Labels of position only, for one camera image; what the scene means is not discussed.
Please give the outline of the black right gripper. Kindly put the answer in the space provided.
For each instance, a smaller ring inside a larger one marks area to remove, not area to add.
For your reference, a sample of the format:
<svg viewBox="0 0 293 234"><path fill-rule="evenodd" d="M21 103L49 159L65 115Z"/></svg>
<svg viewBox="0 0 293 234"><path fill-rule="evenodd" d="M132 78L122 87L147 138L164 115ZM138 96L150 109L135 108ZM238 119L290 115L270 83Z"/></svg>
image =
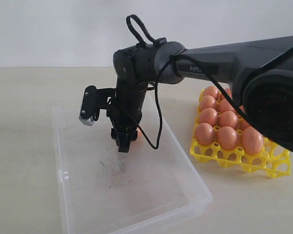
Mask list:
<svg viewBox="0 0 293 234"><path fill-rule="evenodd" d="M118 142L118 152L128 153L130 143L138 138L142 119L143 95L118 96L111 99L109 109L112 123L111 137Z"/></svg>

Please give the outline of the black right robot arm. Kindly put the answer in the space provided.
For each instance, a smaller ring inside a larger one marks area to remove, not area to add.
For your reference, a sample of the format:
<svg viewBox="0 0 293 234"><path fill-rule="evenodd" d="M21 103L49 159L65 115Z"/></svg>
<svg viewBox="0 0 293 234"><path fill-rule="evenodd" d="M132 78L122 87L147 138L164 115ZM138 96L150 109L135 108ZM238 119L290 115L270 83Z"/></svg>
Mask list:
<svg viewBox="0 0 293 234"><path fill-rule="evenodd" d="M293 152L293 36L187 49L165 39L113 55L117 74L109 117L119 150L128 152L148 85L184 78L229 85L229 103L244 107L259 132Z"/></svg>

